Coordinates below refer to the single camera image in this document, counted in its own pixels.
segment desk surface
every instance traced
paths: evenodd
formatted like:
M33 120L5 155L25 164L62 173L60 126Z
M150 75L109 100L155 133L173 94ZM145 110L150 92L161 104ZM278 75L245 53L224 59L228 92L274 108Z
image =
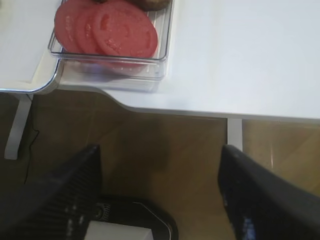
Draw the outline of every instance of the desk surface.
M61 88L96 88L144 112L320 120L320 1L175 4L169 74L155 92L110 90L68 66Z

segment desk leg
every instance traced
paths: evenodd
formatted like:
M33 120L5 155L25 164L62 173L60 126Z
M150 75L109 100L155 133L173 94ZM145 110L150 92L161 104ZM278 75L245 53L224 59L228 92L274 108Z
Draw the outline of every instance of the desk leg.
M18 158L18 150L22 135L28 119L30 107L32 104L33 95L12 94L19 99L19 105L12 123L8 141L5 146L4 158L8 160L16 160Z
M228 118L227 142L239 150L243 150L242 119Z

